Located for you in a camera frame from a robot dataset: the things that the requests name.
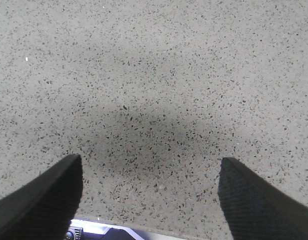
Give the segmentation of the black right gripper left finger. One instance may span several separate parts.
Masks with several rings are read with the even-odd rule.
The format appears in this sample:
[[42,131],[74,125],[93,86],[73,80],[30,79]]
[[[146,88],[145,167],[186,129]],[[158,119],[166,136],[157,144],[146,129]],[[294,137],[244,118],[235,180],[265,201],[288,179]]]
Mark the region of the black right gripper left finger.
[[63,240],[83,191],[82,159],[71,154],[0,199],[0,240]]

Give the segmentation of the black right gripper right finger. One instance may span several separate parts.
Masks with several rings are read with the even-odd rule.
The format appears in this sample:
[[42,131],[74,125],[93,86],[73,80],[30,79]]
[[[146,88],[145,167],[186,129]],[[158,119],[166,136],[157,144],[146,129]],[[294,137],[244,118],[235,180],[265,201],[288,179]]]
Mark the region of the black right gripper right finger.
[[235,158],[221,160],[218,196],[235,240],[308,240],[308,207]]

